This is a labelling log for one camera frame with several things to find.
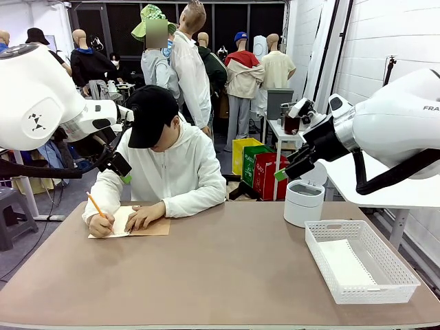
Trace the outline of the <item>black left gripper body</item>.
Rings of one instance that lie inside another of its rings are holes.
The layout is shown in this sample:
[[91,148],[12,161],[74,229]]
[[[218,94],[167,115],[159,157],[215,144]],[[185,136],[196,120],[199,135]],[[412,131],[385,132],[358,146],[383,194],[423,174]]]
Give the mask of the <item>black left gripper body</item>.
[[104,150],[103,144],[107,146],[116,138],[112,129],[103,129],[89,134],[82,140],[77,141],[77,153],[86,159],[97,159]]

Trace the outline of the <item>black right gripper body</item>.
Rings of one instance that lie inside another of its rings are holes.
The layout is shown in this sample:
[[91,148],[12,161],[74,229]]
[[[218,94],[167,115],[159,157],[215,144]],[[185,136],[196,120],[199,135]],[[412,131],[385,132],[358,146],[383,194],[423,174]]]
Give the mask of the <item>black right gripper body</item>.
[[328,116],[323,122],[310,128],[303,137],[309,147],[309,158],[312,162],[332,162],[349,154],[336,135],[333,116]]

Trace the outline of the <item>person's left hand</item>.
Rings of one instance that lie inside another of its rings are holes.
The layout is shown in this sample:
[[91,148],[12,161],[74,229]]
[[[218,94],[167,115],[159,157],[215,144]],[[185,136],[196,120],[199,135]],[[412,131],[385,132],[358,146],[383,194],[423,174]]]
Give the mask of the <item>person's left hand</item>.
[[152,206],[133,206],[133,213],[128,217],[125,231],[138,231],[147,228],[150,222],[162,218],[166,213],[166,206],[160,201]]

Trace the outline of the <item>person's right hand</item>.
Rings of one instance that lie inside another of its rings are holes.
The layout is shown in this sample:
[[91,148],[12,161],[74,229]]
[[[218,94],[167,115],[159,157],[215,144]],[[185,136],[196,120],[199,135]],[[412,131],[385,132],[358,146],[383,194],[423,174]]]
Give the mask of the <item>person's right hand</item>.
[[95,214],[89,220],[89,233],[96,238],[113,234],[114,217],[110,214]]

